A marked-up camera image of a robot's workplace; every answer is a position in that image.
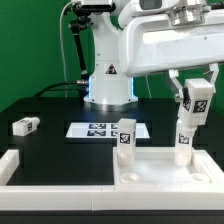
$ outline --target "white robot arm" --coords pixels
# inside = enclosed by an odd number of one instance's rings
[[[128,77],[168,71],[176,99],[181,102],[175,162],[187,166],[191,163],[194,133],[198,125],[205,124],[215,92],[217,63],[224,61],[224,45],[220,46],[224,13],[211,11],[205,0],[180,0],[178,4],[164,0],[160,3],[170,5],[150,10],[144,10],[143,2],[132,0],[119,17],[124,27],[119,40],[121,71]],[[209,65],[210,77],[185,80],[183,88],[176,79],[178,70],[202,65]]]
[[[177,165],[191,162],[192,139],[205,124],[215,92],[218,62],[224,61],[224,13],[211,11],[206,0],[72,0],[90,13],[95,43],[95,71],[86,103],[94,108],[120,108],[137,99],[129,78],[168,73],[181,102],[176,133]],[[123,29],[112,26],[119,14]],[[206,79],[185,81],[178,70],[209,65]]]

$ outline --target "warning label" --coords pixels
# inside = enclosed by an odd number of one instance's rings
[[[114,65],[113,64],[110,65],[110,67],[108,68],[106,74],[110,74],[110,75],[116,75],[117,74],[117,71],[114,68]]]

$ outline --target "cable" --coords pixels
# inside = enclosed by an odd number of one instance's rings
[[[44,91],[44,92],[42,92],[41,94],[39,94],[39,96],[38,97],[40,97],[42,94],[44,94],[44,93],[46,93],[46,92],[59,92],[59,91],[86,91],[86,89],[81,89],[81,88],[79,88],[79,89],[74,89],[74,88],[70,88],[70,89],[48,89],[48,90],[46,90],[46,91]]]
[[[148,76],[145,76],[145,79],[146,79],[147,89],[148,89],[148,92],[149,92],[149,98],[151,99],[152,98],[152,94],[151,94],[151,90],[150,90],[150,87],[149,87]]]
[[[36,93],[34,95],[34,97],[40,97],[44,92],[49,91],[50,89],[55,88],[55,87],[67,86],[67,85],[76,85],[76,84],[77,84],[77,82],[61,82],[61,83],[56,83],[56,84],[53,84],[53,85],[50,85],[50,86],[44,88],[43,90],[41,90],[38,93]]]
[[[59,25],[59,29],[60,29],[60,44],[61,44],[61,56],[62,56],[62,63],[63,63],[63,73],[64,73],[64,81],[67,82],[68,81],[68,77],[67,77],[67,68],[66,68],[66,60],[65,60],[65,50],[64,50],[64,40],[63,40],[63,34],[62,34],[62,19],[63,19],[63,15],[65,13],[65,10],[67,9],[67,7],[71,4],[74,4],[75,1],[69,2],[67,3],[60,15],[60,25]]]

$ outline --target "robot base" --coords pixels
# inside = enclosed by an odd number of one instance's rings
[[[109,104],[97,104],[94,102],[87,102],[84,101],[84,105],[86,107],[95,109],[95,110],[102,110],[102,111],[124,111],[124,110],[128,110],[131,108],[137,108],[138,106],[138,101],[131,101],[129,103],[126,104],[114,104],[114,105],[109,105]]]

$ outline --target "white block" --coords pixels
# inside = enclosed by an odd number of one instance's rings
[[[25,117],[12,124],[13,135],[25,136],[37,130],[40,119],[37,117]]]
[[[134,163],[136,145],[136,120],[122,118],[118,122],[118,163],[128,166]]]

